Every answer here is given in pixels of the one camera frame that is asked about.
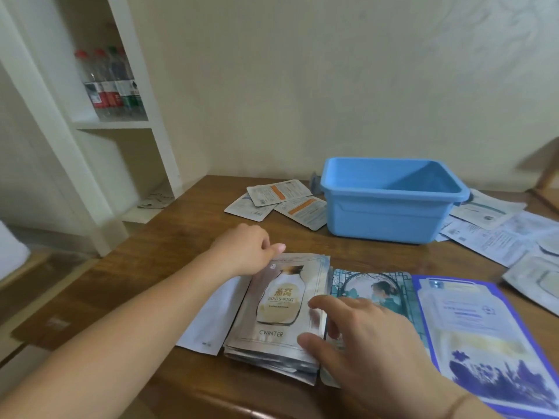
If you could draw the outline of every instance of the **bracelet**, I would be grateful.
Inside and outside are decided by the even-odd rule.
[[[462,405],[470,398],[477,398],[477,395],[474,395],[472,393],[466,393],[464,395],[461,395],[458,398],[458,400],[452,403],[451,408],[448,409],[447,414],[444,415],[442,419],[452,419],[454,417],[454,414],[457,412],[457,410],[460,409],[460,407],[462,407]]]

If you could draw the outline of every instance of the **jar illustration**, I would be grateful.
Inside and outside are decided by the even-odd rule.
[[[277,278],[268,284],[258,303],[258,323],[289,326],[295,322],[305,293],[302,269],[303,266],[283,267]]]

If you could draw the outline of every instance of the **stack of mask packets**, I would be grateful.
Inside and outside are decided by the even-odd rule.
[[[297,336],[324,337],[326,314],[308,301],[329,294],[330,257],[283,254],[253,277],[233,328],[225,355],[314,385],[318,362],[298,344]]]

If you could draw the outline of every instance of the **blue container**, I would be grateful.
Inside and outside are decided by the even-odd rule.
[[[426,244],[470,190],[434,160],[327,159],[320,185],[328,229],[353,238]]]

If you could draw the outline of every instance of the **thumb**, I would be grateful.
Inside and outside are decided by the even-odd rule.
[[[269,246],[267,249],[263,250],[266,263],[268,263],[274,257],[282,254],[285,251],[285,249],[286,249],[285,244],[274,244]]]
[[[312,357],[317,359],[328,372],[340,383],[344,373],[343,356],[334,346],[328,344],[318,335],[310,332],[297,337],[297,343]]]

